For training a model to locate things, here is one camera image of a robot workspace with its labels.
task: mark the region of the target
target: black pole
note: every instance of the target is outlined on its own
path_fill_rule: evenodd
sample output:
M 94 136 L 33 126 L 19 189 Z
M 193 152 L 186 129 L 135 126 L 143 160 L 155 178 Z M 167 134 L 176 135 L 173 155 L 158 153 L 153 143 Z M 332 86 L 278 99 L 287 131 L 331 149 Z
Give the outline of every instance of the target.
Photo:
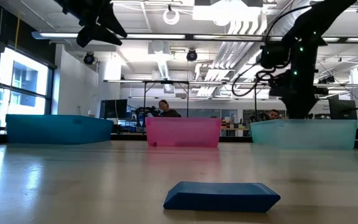
M 190 84 L 188 83 L 187 84 L 187 118 L 189 117 L 189 94 L 190 94 L 189 90 L 190 90 Z
M 146 87 L 147 87 L 147 82 L 144 82 L 143 125 L 142 125 L 143 129 L 146 127 L 146 124 L 145 124 L 145 122 L 146 122 L 146 117 L 145 117 L 146 116 L 146 93 L 147 93 Z
M 254 100 L 255 100 L 255 118 L 256 118 L 256 121 L 258 121 L 258 109 L 257 109 L 256 95 L 257 95 L 257 92 L 256 92 L 256 87 L 255 87 L 255 96 L 254 96 Z

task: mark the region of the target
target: pink bin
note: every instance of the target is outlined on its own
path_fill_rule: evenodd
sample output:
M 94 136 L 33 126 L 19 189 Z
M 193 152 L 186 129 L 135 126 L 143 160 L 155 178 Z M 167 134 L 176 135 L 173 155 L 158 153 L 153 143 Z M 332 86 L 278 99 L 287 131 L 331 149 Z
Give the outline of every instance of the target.
M 149 146 L 216 147 L 221 135 L 217 118 L 146 118 Z

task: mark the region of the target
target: window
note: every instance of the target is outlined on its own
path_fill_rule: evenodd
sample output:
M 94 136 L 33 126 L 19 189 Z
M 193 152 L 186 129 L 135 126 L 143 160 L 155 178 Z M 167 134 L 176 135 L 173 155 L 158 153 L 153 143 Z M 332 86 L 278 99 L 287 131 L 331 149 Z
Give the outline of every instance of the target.
M 10 90 L 0 88 L 0 127 L 6 125 L 6 114 L 44 114 L 45 98 L 26 95 L 12 91 L 9 104 Z
M 0 83 L 46 95 L 48 67 L 11 49 L 1 54 Z
M 7 114 L 45 114 L 48 74 L 47 66 L 5 49 L 0 60 L 0 127 L 6 126 Z

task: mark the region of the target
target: man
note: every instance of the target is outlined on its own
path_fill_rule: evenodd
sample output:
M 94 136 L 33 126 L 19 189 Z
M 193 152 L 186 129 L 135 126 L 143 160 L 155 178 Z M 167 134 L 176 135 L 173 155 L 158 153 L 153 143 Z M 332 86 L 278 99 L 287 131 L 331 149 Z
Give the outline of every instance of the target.
M 280 119 L 280 112 L 278 112 L 278 110 L 270 110 L 267 115 L 266 113 L 264 113 L 264 116 L 268 116 L 268 120 L 275 120 L 275 119 Z M 251 133 L 251 130 L 249 130 L 248 132 L 248 137 L 251 137 L 252 136 L 252 133 Z
M 278 112 L 278 110 L 269 111 L 268 116 L 269 116 L 270 120 L 280 119 L 280 113 Z

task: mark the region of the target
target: black cable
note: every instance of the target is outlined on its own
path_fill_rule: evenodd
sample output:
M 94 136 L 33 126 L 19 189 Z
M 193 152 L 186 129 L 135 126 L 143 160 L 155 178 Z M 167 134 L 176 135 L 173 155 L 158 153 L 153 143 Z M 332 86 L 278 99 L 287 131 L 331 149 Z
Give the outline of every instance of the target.
M 290 10 L 290 11 L 288 11 L 288 12 L 282 14 L 281 16 L 279 16 L 279 17 L 273 22 L 272 26 L 270 26 L 270 29 L 268 30 L 268 32 L 267 32 L 267 34 L 266 34 L 266 37 L 265 37 L 265 44 L 268 42 L 269 34 L 270 34 L 270 32 L 272 31 L 274 25 L 275 25 L 280 19 L 284 18 L 286 15 L 291 14 L 291 13 L 293 13 L 293 12 L 295 12 L 295 11 L 299 11 L 299 10 L 306 9 L 306 8 L 309 8 L 309 7 L 312 7 L 312 6 L 302 6 L 302 7 L 298 7 L 298 8 L 296 8 L 296 9 L 292 9 L 292 10 Z M 284 64 L 284 65 L 277 65 L 277 66 L 275 66 L 275 68 L 274 68 L 272 71 L 263 71 L 263 70 L 262 70 L 262 71 L 259 71 L 259 72 L 256 74 L 256 82 L 255 82 L 254 86 L 252 86 L 252 88 L 251 88 L 249 91 L 247 91 L 246 93 L 244 93 L 244 94 L 241 94 L 241 95 L 237 94 L 237 93 L 234 91 L 234 87 L 235 87 L 236 83 L 237 83 L 238 80 L 241 78 L 241 76 L 243 76 L 243 74 L 247 73 L 249 70 L 251 70 L 252 68 L 254 68 L 256 65 L 258 65 L 258 64 L 260 63 L 260 60 L 257 61 L 255 64 L 253 64 L 253 65 L 252 65 L 250 68 L 248 68 L 246 71 L 244 71 L 244 72 L 242 72 L 240 75 L 238 75 L 238 77 L 234 80 L 234 83 L 233 83 L 232 88 L 231 88 L 231 91 L 232 91 L 233 95 L 235 95 L 235 96 L 237 96 L 237 97 L 246 96 L 246 95 L 249 94 L 254 88 L 256 88 L 256 86 L 258 85 L 258 82 L 264 81 L 263 77 L 265 77 L 265 76 L 269 76 L 270 79 L 273 79 L 274 76 L 272 75 L 272 73 L 275 72 L 277 68 L 285 68 L 285 67 L 287 67 L 287 66 L 290 64 L 290 62 L 291 62 L 291 58 L 292 58 L 292 52 L 290 52 L 290 56 L 289 56 L 289 59 L 288 59 L 288 61 L 287 61 L 286 64 Z
M 299 11 L 299 10 L 302 10 L 302 9 L 307 9 L 309 7 L 312 7 L 312 6 L 302 6 L 302 7 L 298 7 L 296 9 L 292 9 L 292 10 L 289 10 L 288 12 L 282 14 L 281 16 L 279 16 L 272 24 L 272 26 L 269 28 L 267 34 L 266 34 L 266 38 L 265 38 L 265 44 L 269 41 L 269 35 L 270 35 L 270 32 L 272 31 L 274 25 L 282 18 L 284 18 L 285 16 L 287 16 L 288 14 L 291 14 L 293 12 L 296 12 L 296 11 Z
M 340 82 L 338 81 L 338 79 L 335 78 L 334 74 L 330 73 L 330 72 L 327 70 L 327 68 L 324 67 L 324 65 L 323 65 L 319 60 L 317 60 L 317 62 L 322 66 L 323 69 L 325 69 L 326 72 L 328 72 L 329 75 L 332 75 L 332 76 L 334 77 L 335 81 L 337 81 L 345 90 L 347 90 L 354 98 L 356 98 L 356 99 L 358 100 L 358 97 L 355 96 L 355 94 L 353 94 L 348 88 L 346 88 L 346 86 L 345 86 L 344 84 L 340 83 Z
M 338 79 L 335 78 L 334 74 L 332 74 L 331 72 L 329 72 L 329 70 L 327 70 L 326 67 L 324 67 L 324 65 L 319 61 L 317 60 L 317 62 L 322 66 L 322 68 L 328 72 L 329 75 L 332 75 L 335 79 L 335 81 L 337 81 L 345 90 L 347 90 L 352 96 L 354 96 L 354 98 L 356 98 L 358 100 L 358 97 L 355 96 L 355 94 L 353 94 L 348 88 L 346 88 L 345 84 L 342 84 L 341 82 L 338 81 Z
M 234 87 L 236 85 L 236 83 L 239 81 L 239 79 L 241 78 L 241 76 L 243 76 L 243 74 L 247 73 L 249 70 L 251 70 L 252 68 L 254 68 L 256 65 L 259 64 L 259 61 L 256 62 L 255 64 L 253 64 L 250 68 L 248 68 L 246 71 L 244 71 L 243 73 L 241 73 L 240 75 L 237 76 L 237 78 L 234 80 L 233 85 L 231 86 L 231 91 L 233 93 L 234 96 L 238 96 L 238 97 L 242 97 L 245 96 L 246 94 L 250 93 L 254 88 L 256 88 L 258 82 L 255 82 L 254 86 L 252 86 L 252 88 L 245 94 L 243 95 L 239 95 L 236 93 L 236 91 L 234 90 Z

